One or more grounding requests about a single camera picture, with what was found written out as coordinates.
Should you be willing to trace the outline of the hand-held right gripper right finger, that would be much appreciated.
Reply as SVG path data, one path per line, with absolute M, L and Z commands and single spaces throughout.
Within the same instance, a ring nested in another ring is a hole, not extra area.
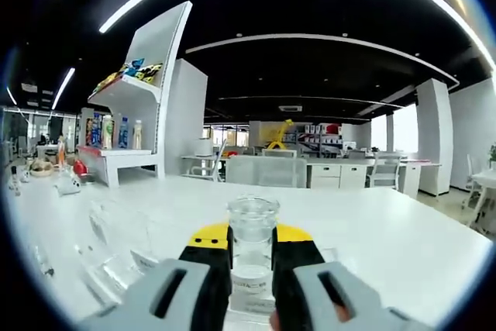
M 273 229 L 272 269 L 281 330 L 431 329 L 384 306 L 379 293 L 340 262 L 326 262 L 303 229 Z

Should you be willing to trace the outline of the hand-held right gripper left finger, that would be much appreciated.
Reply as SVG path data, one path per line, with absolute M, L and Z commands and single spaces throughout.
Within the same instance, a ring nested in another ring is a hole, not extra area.
M 161 261 L 80 330 L 221 330 L 232 294 L 233 231 L 217 223 L 197 231 L 178 259 Z

